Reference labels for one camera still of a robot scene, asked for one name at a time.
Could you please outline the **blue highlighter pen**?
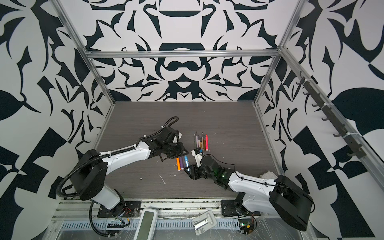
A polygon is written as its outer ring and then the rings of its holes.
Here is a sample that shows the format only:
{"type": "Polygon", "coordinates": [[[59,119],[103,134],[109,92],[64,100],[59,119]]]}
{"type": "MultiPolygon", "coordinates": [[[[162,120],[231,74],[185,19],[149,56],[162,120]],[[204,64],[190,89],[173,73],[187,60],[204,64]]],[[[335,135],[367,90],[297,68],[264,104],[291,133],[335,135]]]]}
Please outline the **blue highlighter pen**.
{"type": "Polygon", "coordinates": [[[189,168],[189,160],[188,160],[188,156],[184,156],[184,170],[187,172],[187,173],[190,173],[191,170],[189,168]]]}

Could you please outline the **red pink highlighter pen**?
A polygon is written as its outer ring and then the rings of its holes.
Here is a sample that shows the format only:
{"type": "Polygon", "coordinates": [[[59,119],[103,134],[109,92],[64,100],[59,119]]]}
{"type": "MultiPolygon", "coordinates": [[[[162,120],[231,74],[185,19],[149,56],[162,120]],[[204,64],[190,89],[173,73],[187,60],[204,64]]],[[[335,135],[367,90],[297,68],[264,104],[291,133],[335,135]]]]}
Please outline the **red pink highlighter pen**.
{"type": "Polygon", "coordinates": [[[209,137],[208,137],[208,135],[205,136],[205,149],[206,149],[206,151],[209,151],[209,137]]]}

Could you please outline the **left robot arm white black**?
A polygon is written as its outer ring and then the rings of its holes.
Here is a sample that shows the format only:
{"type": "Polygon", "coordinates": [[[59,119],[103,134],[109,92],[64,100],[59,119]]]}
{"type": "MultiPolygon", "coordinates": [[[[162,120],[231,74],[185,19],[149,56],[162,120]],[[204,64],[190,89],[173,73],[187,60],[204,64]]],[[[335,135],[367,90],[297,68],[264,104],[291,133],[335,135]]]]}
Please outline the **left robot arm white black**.
{"type": "Polygon", "coordinates": [[[114,215],[121,215],[126,208],[125,200],[117,190],[107,186],[106,176],[127,165],[154,157],[166,155],[167,159],[176,159],[188,155],[181,138],[182,133],[167,126],[119,150],[100,153],[89,150],[61,180],[56,194],[60,198],[90,200],[114,215]]]}

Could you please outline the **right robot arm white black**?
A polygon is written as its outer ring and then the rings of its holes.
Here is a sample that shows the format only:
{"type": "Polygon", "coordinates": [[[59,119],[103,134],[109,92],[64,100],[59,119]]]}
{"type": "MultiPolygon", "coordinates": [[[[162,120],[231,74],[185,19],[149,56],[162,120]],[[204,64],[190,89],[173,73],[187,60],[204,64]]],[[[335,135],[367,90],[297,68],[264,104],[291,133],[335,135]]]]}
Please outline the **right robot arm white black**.
{"type": "Polygon", "coordinates": [[[279,216],[292,228],[305,232],[310,214],[315,210],[313,198],[288,177],[261,179],[242,174],[235,165],[218,161],[207,154],[194,165],[184,168],[190,179],[211,179],[225,191],[238,193],[236,206],[249,213],[279,216]]]}

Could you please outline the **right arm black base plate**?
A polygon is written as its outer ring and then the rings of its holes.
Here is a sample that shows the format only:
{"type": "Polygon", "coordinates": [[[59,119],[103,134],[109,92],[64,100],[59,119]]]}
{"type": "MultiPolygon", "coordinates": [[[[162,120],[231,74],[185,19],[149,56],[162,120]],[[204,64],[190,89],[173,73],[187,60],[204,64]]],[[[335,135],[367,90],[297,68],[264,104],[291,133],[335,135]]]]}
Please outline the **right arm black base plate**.
{"type": "Polygon", "coordinates": [[[260,212],[250,212],[243,206],[243,201],[221,200],[221,213],[224,217],[259,217],[260,212]]]}

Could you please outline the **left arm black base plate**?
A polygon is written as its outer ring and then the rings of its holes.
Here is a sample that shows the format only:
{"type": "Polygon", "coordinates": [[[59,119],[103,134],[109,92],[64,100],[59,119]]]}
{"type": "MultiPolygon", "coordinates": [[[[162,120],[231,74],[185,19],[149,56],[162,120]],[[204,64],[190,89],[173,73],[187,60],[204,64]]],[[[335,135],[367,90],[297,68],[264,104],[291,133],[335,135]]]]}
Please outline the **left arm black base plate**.
{"type": "Polygon", "coordinates": [[[141,210],[141,201],[125,201],[124,204],[120,203],[111,210],[104,206],[99,207],[98,218],[131,218],[139,215],[141,210]]]}

